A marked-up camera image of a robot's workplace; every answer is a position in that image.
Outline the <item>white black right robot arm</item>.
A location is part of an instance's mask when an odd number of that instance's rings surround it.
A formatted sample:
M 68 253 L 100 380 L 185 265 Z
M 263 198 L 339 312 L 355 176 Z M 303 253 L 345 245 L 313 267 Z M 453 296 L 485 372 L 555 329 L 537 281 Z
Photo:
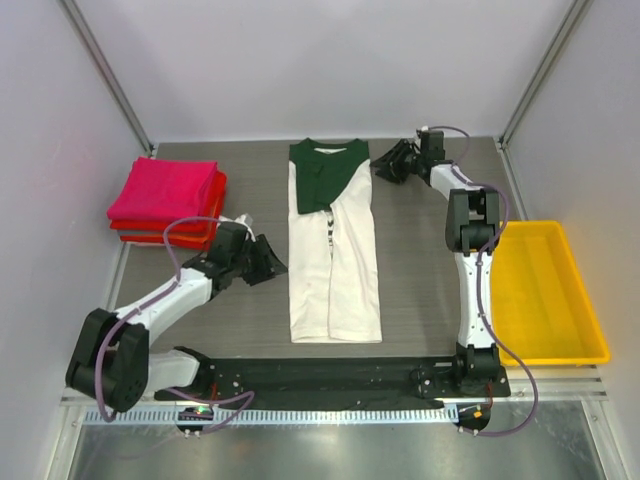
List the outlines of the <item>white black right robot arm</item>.
M 471 180 L 449 159 L 444 133 L 458 127 L 422 127 L 402 139 L 371 167 L 376 176 L 403 184 L 415 175 L 447 200 L 445 243 L 454 255 L 460 291 L 460 327 L 449 368 L 436 368 L 428 379 L 455 395 L 489 396 L 500 382 L 501 362 L 492 329 L 491 270 L 502 233 L 502 196 L 493 186 Z

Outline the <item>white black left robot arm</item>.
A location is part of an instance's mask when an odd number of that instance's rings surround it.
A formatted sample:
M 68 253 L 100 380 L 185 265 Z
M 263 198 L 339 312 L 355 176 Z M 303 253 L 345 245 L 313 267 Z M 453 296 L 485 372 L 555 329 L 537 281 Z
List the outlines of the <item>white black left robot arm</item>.
M 66 372 L 67 387 L 93 398 L 107 422 L 147 393 L 160 399 L 210 399 L 212 359 L 187 347 L 153 354 L 152 344 L 235 279 L 255 286 L 286 271 L 265 235 L 253 234 L 241 221 L 221 222 L 209 250 L 179 264 L 156 290 L 116 311 L 96 308 L 87 315 Z

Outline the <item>white and green raglan t-shirt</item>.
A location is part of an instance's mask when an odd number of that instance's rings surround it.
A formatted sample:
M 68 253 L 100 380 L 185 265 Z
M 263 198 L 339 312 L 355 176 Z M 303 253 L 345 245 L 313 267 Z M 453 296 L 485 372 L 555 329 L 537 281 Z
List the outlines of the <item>white and green raglan t-shirt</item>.
M 367 142 L 289 148 L 289 319 L 294 343 L 382 340 Z

